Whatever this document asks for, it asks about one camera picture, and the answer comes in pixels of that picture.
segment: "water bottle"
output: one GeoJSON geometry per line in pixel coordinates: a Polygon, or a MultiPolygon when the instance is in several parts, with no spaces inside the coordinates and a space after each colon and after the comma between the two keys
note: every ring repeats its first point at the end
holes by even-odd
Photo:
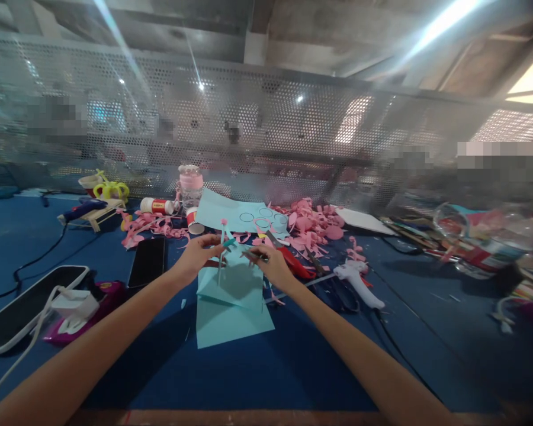
{"type": "Polygon", "coordinates": [[[200,204],[203,193],[203,176],[200,173],[200,168],[193,164],[180,166],[178,170],[182,204],[187,212],[188,209],[198,207],[200,204]]]}
{"type": "Polygon", "coordinates": [[[477,279],[493,277],[500,269],[533,251],[533,217],[517,205],[488,212],[479,228],[487,237],[467,253],[456,269],[477,279]]]}

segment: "light blue paper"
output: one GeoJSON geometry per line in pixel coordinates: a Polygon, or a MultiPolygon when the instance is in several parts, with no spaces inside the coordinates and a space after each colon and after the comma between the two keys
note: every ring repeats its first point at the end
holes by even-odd
{"type": "Polygon", "coordinates": [[[262,271],[256,266],[249,268],[249,260],[244,256],[240,257],[238,244],[231,247],[231,253],[223,252],[227,266],[221,268],[219,285],[219,269],[203,268],[198,276],[197,294],[260,312],[263,306],[262,271]]]}
{"type": "Polygon", "coordinates": [[[221,219],[227,219],[231,232],[256,233],[254,219],[258,227],[266,232],[270,229],[268,219],[277,238],[288,237],[288,217],[275,210],[267,208],[264,203],[235,201],[225,198],[211,189],[204,188],[200,205],[197,209],[198,223],[214,229],[222,229],[221,219]]]}
{"type": "Polygon", "coordinates": [[[254,312],[206,297],[198,298],[196,327],[198,349],[274,330],[264,304],[254,312]]]}

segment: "blue table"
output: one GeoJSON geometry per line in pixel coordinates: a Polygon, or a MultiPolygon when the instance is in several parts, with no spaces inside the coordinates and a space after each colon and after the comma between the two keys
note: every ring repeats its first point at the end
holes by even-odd
{"type": "MultiPolygon", "coordinates": [[[[0,292],[14,285],[12,272],[19,265],[42,254],[58,238],[61,226],[56,216],[75,204],[50,199],[50,207],[44,208],[38,198],[16,196],[0,200],[0,292]]],[[[119,224],[120,220],[103,224],[101,228],[106,231],[96,235],[91,230],[70,228],[54,252],[22,272],[24,288],[60,264],[87,265],[98,272],[96,280],[126,282],[134,252],[126,252],[120,244],[123,233],[117,228],[119,224]]],[[[498,411],[500,405],[494,394],[478,384],[471,372],[485,370],[490,379],[508,375],[511,365],[506,365],[507,359],[514,358],[514,366],[533,359],[533,345],[525,348],[523,354],[515,350],[498,359],[495,354],[513,350],[521,335],[511,338],[499,335],[497,325],[486,316],[493,298],[464,294],[455,273],[446,277],[442,277],[443,273],[420,276],[432,263],[425,256],[396,253],[373,236],[359,236],[358,243],[365,247],[368,261],[375,269],[367,278],[390,312],[386,315],[387,326],[422,377],[452,411],[498,411]],[[432,329],[389,285],[432,324],[432,329]],[[430,291],[453,294],[462,303],[427,298],[426,293],[430,291]],[[464,366],[458,357],[472,365],[464,366]]],[[[178,248],[185,240],[169,240],[168,244],[170,267],[181,254],[178,248]]],[[[345,238],[334,242],[330,246],[332,259],[327,264],[333,267],[343,261],[345,248],[349,246],[345,238]]],[[[192,283],[160,312],[101,379],[84,408],[376,410],[312,322],[289,299],[285,307],[271,309],[275,331],[198,350],[194,332],[196,287],[192,283]],[[187,300],[183,310],[182,299],[187,300]],[[184,341],[188,329],[191,329],[190,336],[184,341]]],[[[11,300],[11,296],[0,299],[0,309],[11,300]]],[[[399,358],[367,309],[359,315],[344,317],[399,358]]],[[[0,378],[25,345],[27,341],[0,356],[0,378]]],[[[43,342],[36,344],[4,383],[0,399],[58,351],[43,342]]],[[[87,362],[84,360],[83,365],[75,368],[86,368],[87,362]]]]}

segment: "paper cup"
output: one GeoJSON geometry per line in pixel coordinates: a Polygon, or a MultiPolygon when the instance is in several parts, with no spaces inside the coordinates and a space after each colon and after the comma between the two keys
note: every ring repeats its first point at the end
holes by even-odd
{"type": "Polygon", "coordinates": [[[140,202],[140,210],[148,213],[172,215],[174,214],[174,203],[169,200],[147,197],[140,202]]]}
{"type": "Polygon", "coordinates": [[[188,231],[190,231],[190,234],[199,235],[202,234],[206,228],[202,224],[199,224],[195,221],[196,214],[197,207],[188,208],[188,211],[186,212],[186,216],[188,218],[188,231]]]}
{"type": "Polygon", "coordinates": [[[89,194],[90,197],[97,198],[93,193],[93,188],[96,187],[99,183],[102,183],[102,177],[97,175],[84,176],[80,178],[77,182],[79,182],[81,187],[87,191],[87,194],[89,194]]]}

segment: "metal mesh fence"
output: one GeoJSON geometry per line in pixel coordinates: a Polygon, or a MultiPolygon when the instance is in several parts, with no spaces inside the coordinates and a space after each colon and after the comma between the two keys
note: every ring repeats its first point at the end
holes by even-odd
{"type": "Polygon", "coordinates": [[[173,196],[193,163],[244,201],[423,209],[470,186],[464,199],[532,188],[533,173],[438,177],[462,180],[476,168],[461,157],[507,155],[486,152],[502,143],[533,157],[532,105],[0,33],[0,163],[21,188],[77,190],[99,168],[133,196],[173,196]]]}

